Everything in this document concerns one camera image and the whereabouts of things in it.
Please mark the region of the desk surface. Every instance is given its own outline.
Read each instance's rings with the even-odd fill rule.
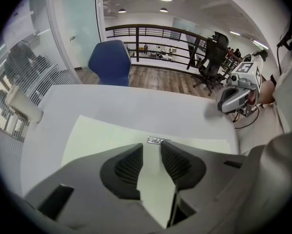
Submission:
[[[238,154],[233,123],[207,98],[132,87],[56,85],[39,107],[44,111],[43,118],[39,124],[30,123],[22,149],[24,195],[61,167],[67,141],[80,115],[159,135],[224,139],[231,153]]]

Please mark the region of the wooden floor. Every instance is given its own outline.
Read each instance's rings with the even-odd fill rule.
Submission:
[[[84,84],[97,84],[99,81],[98,76],[89,69],[76,72]],[[193,85],[200,81],[191,75],[158,68],[132,66],[129,75],[130,87],[163,90],[211,99],[215,99],[216,92],[220,88],[215,87],[209,97],[209,91],[204,84],[193,88]]]

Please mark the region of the blue chair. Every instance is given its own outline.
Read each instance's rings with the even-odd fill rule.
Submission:
[[[122,41],[98,43],[88,61],[88,67],[99,76],[98,84],[128,87],[131,57]]]

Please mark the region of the black chair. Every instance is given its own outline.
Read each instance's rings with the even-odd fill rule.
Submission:
[[[197,78],[207,86],[210,92],[208,96],[211,96],[214,86],[220,84],[220,81],[223,80],[222,75],[218,74],[218,71],[229,51],[228,44],[228,38],[218,32],[215,32],[215,37],[213,39],[207,39],[206,55],[198,64],[200,75],[198,75]],[[207,67],[205,67],[204,64],[207,60],[209,60],[209,63]],[[193,87],[195,88],[199,84],[201,83],[197,83],[193,85]]]

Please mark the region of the white ceiling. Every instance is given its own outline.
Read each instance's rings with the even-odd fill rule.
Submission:
[[[117,9],[121,6],[128,4],[142,4],[143,6],[126,6],[127,12],[158,12],[159,8],[154,6],[158,4],[158,0],[104,0],[104,4],[108,4],[109,12],[116,14]],[[163,2],[169,10],[169,3]],[[176,17],[182,18],[183,12],[191,10],[198,15],[204,15],[204,18],[211,18],[211,21],[216,22],[218,26],[226,31],[238,32],[241,35],[260,40],[261,34],[253,27],[251,23],[242,15],[237,9],[234,8],[228,0],[173,0],[171,7],[177,6],[179,9],[173,14]],[[197,22],[199,18],[194,18],[192,13],[192,22]]]

